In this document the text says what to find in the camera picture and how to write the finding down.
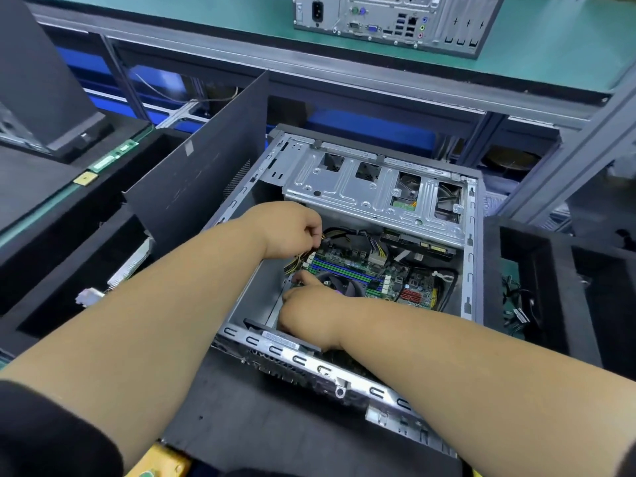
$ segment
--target hand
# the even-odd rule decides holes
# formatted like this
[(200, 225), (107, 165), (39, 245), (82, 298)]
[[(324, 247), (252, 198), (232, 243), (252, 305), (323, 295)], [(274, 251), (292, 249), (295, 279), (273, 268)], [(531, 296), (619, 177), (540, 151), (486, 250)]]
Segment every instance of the hand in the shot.
[(305, 270), (297, 272), (292, 280), (304, 286), (283, 294), (279, 316), (282, 329), (323, 351), (341, 349), (340, 326), (352, 314), (348, 307), (353, 298), (327, 288)]
[(322, 220), (313, 209), (292, 201), (266, 202), (249, 209), (240, 221), (265, 242), (265, 259), (296, 256), (318, 248)]

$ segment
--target green workbench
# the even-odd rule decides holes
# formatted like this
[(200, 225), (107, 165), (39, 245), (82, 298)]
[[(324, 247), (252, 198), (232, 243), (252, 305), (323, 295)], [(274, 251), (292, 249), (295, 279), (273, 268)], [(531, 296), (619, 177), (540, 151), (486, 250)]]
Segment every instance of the green workbench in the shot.
[(596, 92), (636, 61), (636, 3), (505, 0), (479, 59), (293, 29), (291, 0), (59, 0)]

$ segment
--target black sleeve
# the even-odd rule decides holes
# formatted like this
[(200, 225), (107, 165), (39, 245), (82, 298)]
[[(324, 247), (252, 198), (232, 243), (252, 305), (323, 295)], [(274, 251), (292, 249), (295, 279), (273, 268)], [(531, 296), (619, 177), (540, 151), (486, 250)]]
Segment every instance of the black sleeve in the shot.
[(108, 437), (38, 393), (0, 380), (0, 476), (121, 477)]
[(623, 459), (621, 468), (616, 477), (636, 477), (636, 442)]

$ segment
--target forearm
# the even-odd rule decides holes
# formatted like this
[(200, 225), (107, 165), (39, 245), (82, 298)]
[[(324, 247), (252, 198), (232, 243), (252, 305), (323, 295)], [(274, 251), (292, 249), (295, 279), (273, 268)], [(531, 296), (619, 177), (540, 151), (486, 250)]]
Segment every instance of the forearm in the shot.
[(240, 219), (198, 235), (44, 338), (2, 378), (95, 425), (132, 465), (181, 405), (263, 244)]
[(350, 311), (344, 349), (484, 475), (610, 476), (636, 438), (630, 380), (444, 313)]

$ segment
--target blue ram slot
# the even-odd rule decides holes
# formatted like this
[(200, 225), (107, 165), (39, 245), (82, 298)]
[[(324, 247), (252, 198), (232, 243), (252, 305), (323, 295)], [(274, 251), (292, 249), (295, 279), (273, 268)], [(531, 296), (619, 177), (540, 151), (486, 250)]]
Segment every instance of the blue ram slot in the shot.
[(335, 268), (338, 268), (338, 269), (340, 269), (340, 270), (348, 271), (348, 272), (350, 272), (350, 273), (354, 273), (354, 275), (358, 275), (358, 276), (360, 276), (361, 278), (367, 278), (367, 279), (369, 279), (369, 280), (373, 280), (373, 276), (365, 275), (365, 274), (363, 274), (363, 273), (361, 273), (361, 272), (358, 272), (358, 271), (356, 271), (356, 270), (350, 270), (349, 268), (346, 268), (345, 266), (340, 266), (339, 264), (331, 263), (330, 261), (326, 261), (326, 260), (324, 260), (324, 259), (321, 259), (321, 258), (320, 258), (320, 257), (318, 257), (318, 256), (316, 256), (316, 257), (314, 258), (314, 261), (318, 261), (319, 263), (322, 263), (322, 264), (329, 264), (330, 266), (334, 266)]
[(311, 265), (309, 266), (309, 268), (310, 268), (310, 269), (313, 269), (313, 270), (314, 270), (314, 271), (316, 271), (316, 272), (327, 271), (327, 272), (330, 272), (330, 273), (332, 273), (332, 274), (335, 274), (336, 276), (342, 276), (343, 278), (352, 279), (352, 280), (355, 280), (355, 281), (361, 282), (361, 283), (362, 283), (362, 284), (364, 284), (365, 286), (369, 284), (369, 281), (368, 281), (368, 280), (363, 280), (363, 279), (354, 278), (354, 277), (353, 277), (353, 276), (351, 276), (351, 275), (347, 275), (347, 274), (344, 274), (344, 273), (341, 273), (341, 272), (338, 272), (338, 271), (330, 270), (330, 269), (328, 269), (328, 268), (323, 268), (323, 267), (321, 267), (321, 266), (314, 266), (313, 264), (311, 264)]

